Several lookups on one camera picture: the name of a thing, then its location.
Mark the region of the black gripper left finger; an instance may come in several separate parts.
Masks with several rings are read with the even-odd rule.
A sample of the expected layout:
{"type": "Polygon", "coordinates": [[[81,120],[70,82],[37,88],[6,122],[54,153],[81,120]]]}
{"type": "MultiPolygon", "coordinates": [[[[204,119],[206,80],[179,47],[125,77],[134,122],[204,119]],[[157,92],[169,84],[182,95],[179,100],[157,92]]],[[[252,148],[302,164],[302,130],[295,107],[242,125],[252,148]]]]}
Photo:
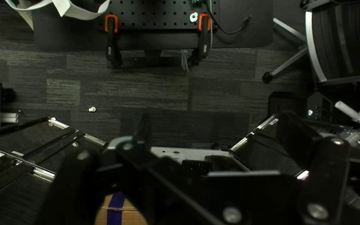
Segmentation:
{"type": "Polygon", "coordinates": [[[104,189],[96,175],[99,154],[80,150],[64,158],[49,188],[35,225],[94,225],[104,203],[104,189]]]}

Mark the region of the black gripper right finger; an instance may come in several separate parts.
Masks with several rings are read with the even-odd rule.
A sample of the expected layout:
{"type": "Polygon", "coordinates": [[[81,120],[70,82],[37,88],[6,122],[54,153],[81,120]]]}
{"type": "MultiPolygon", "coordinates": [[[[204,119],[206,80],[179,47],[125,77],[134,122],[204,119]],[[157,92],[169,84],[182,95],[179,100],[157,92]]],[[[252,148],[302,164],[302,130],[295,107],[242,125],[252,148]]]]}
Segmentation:
{"type": "Polygon", "coordinates": [[[340,138],[325,138],[315,145],[309,178],[300,193],[304,225],[339,225],[346,189],[350,147],[340,138]]]}

